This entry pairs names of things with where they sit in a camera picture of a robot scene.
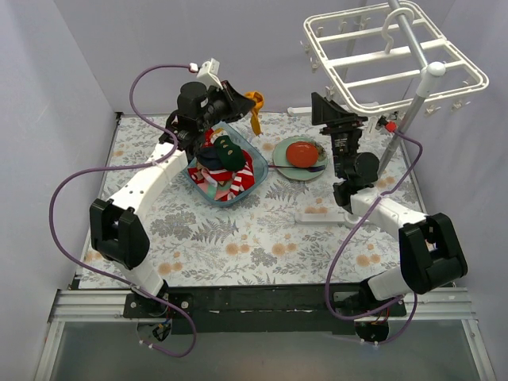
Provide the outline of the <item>red sock white pattern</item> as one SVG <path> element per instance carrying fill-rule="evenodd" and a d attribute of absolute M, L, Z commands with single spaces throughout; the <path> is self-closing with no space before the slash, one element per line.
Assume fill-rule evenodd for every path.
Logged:
<path fill-rule="evenodd" d="M 200 183 L 204 180 L 200 169 L 197 169 L 196 167 L 190 167 L 187 171 L 188 175 L 194 182 Z"/>

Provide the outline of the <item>pink sock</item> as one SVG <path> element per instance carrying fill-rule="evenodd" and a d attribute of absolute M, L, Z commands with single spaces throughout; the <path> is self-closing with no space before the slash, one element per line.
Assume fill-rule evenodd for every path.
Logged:
<path fill-rule="evenodd" d="M 216 195 L 216 192 L 217 192 L 217 184 L 208 175 L 208 171 L 211 171 L 211 170 L 209 170 L 207 168 L 204 168 L 204 167 L 200 167 L 198 169 L 201 170 L 202 176 L 204 177 L 204 180 L 202 182 L 200 182 L 200 183 L 196 183 L 196 182 L 194 182 L 194 183 L 198 186 L 198 188 L 201 191 L 204 192 L 204 194 L 206 195 L 207 198 L 210 198 L 213 201 L 217 201 L 215 199 L 215 195 Z"/>

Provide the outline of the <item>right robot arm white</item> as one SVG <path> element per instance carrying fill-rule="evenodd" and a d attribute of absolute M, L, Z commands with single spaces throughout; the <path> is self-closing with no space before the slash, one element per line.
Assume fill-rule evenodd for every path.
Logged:
<path fill-rule="evenodd" d="M 311 95 L 311 122 L 331 139 L 334 172 L 339 183 L 333 194 L 349 217 L 357 218 L 347 238 L 367 221 L 398 242 L 399 265 L 362 281 L 346 302 L 347 320 L 380 314 L 406 294 L 423 295 L 464 277 L 468 264 L 452 220 L 443 213 L 424 214 L 391 200 L 393 190 L 378 192 L 380 161 L 360 151 L 367 119 L 340 107 L 317 92 Z"/>

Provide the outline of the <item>dark navy blue sock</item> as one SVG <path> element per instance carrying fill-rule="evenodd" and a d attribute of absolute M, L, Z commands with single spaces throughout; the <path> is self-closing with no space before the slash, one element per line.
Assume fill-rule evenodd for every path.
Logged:
<path fill-rule="evenodd" d="M 221 170 L 224 168 L 215 147 L 201 148 L 197 153 L 196 160 L 203 167 L 211 171 Z"/>

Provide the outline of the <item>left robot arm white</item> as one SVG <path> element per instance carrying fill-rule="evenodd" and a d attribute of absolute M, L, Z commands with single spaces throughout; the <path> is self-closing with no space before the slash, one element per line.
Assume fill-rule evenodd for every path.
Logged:
<path fill-rule="evenodd" d="M 122 273 L 122 282 L 136 287 L 141 307 L 151 317 L 169 307 L 167 283 L 148 259 L 150 240 L 144 219 L 171 180 L 184 171 L 202 148 L 212 145 L 220 122 L 232 123 L 251 114 L 251 127 L 260 134 L 258 114 L 264 105 L 256 91 L 241 94 L 227 81 L 182 85 L 177 108 L 166 121 L 167 131 L 141 168 L 108 200 L 90 206 L 90 244 Z"/>

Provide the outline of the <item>yellow sock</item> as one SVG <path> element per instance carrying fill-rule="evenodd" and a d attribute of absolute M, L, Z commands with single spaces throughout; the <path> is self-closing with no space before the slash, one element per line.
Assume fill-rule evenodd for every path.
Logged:
<path fill-rule="evenodd" d="M 256 136 L 259 136 L 262 134 L 259 113 L 264 106 L 264 96 L 258 91 L 249 91 L 245 93 L 244 96 L 254 101 L 255 103 L 255 105 L 250 110 L 251 114 L 250 125 L 254 134 Z"/>

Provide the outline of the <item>dark green sock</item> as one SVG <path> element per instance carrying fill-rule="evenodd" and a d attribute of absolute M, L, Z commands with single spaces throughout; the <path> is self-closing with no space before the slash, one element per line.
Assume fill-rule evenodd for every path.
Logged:
<path fill-rule="evenodd" d="M 246 163 L 243 150 L 235 144 L 224 129 L 216 129 L 210 136 L 218 159 L 227 171 L 239 171 Z"/>

